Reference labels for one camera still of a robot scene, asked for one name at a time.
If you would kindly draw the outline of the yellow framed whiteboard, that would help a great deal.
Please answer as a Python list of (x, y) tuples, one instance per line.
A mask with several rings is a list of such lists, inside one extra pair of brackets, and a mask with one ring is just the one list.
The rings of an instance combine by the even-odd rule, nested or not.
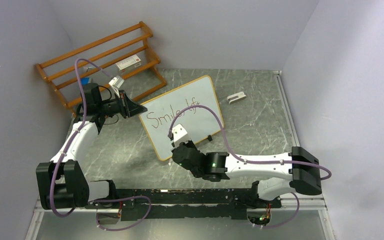
[(180, 116), (174, 124), (185, 127), (194, 143), (199, 143), (221, 130), (213, 114), (202, 107), (197, 107), (198, 105), (211, 109), (221, 125), (224, 125), (215, 87), (208, 75), (147, 100), (142, 105), (147, 111), (141, 113), (139, 119), (160, 161), (172, 157), (173, 147), (168, 134), (177, 114)]

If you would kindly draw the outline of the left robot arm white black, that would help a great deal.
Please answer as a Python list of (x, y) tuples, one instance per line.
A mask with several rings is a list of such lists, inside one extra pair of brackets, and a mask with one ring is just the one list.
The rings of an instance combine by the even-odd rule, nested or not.
[(106, 118), (120, 114), (131, 118), (147, 112), (147, 108), (119, 90), (113, 99), (103, 100), (100, 86), (88, 83), (82, 87), (85, 103), (77, 107), (72, 131), (60, 151), (48, 162), (36, 167), (40, 203), (43, 209), (73, 209), (98, 200), (112, 208), (119, 200), (112, 180), (88, 181), (81, 168), (92, 143), (101, 132)]

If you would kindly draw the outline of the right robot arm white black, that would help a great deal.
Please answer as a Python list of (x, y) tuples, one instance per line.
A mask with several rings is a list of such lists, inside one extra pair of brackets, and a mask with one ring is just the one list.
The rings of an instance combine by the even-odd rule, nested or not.
[(195, 178), (211, 182), (240, 177), (260, 177), (250, 193), (250, 202), (262, 207), (287, 194), (322, 194), (319, 160), (300, 146), (275, 155), (235, 155), (228, 152), (200, 152), (192, 141), (172, 150), (173, 161)]

